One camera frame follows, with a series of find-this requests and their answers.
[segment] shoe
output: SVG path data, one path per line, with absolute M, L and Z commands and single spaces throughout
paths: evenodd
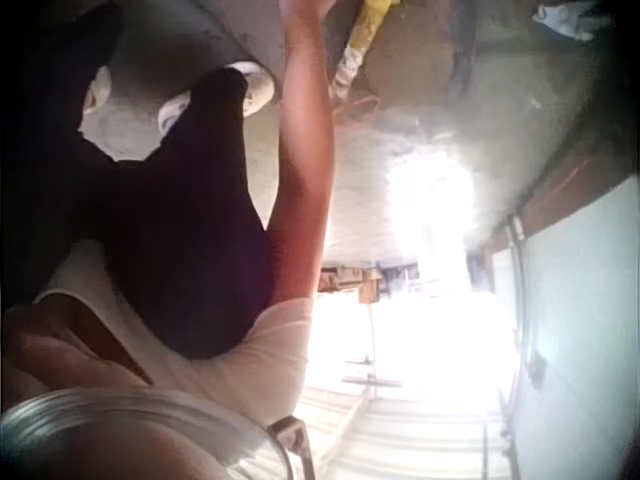
M 247 80 L 247 93 L 242 104 L 244 117 L 253 115 L 273 98 L 275 85 L 271 74 L 255 62 L 236 62 L 225 68 L 233 68 Z M 165 136 L 191 102 L 191 93 L 183 92 L 166 102 L 158 112 L 158 129 Z
M 91 113 L 105 104 L 111 94 L 111 74 L 107 67 L 100 67 L 96 78 L 89 84 L 89 89 L 84 97 L 82 111 Z

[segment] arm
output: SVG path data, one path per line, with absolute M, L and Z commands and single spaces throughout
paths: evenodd
M 276 252 L 271 304 L 313 296 L 334 172 L 331 105 L 320 32 L 326 5 L 280 0 L 286 45 L 280 178 L 267 233 Z

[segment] white t-shirt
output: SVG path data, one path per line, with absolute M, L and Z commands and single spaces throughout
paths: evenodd
M 229 352 L 188 360 L 160 342 L 114 288 L 99 243 L 78 243 L 38 301 L 56 293 L 89 307 L 159 388 L 214 401 L 264 427 L 296 407 L 307 365 L 311 298 L 267 308 Z

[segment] white wall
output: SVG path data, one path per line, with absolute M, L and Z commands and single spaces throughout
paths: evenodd
M 612 478 L 638 413 L 638 180 L 528 239 L 528 321 L 548 362 L 524 376 L 523 480 Z

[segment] yellow pole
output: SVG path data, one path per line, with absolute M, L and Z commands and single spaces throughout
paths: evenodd
M 396 2 L 394 0 L 365 0 L 351 31 L 349 43 L 338 63 L 336 75 L 329 86 L 329 92 L 334 101 L 342 102 L 347 99 L 351 84 L 364 61 L 364 56 L 393 3 Z

